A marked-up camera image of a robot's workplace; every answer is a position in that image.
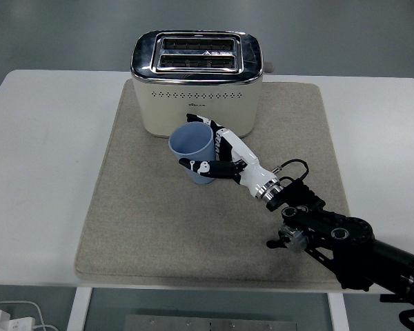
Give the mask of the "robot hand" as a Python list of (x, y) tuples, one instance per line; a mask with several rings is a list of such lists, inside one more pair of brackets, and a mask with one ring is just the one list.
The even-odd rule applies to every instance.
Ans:
[(182, 158), (179, 163), (203, 177), (232, 179), (249, 189), (252, 197), (271, 200), (282, 186), (277, 176), (264, 169), (250, 148), (230, 129), (206, 117), (187, 114), (187, 122), (201, 122), (213, 131), (216, 161), (191, 161)]

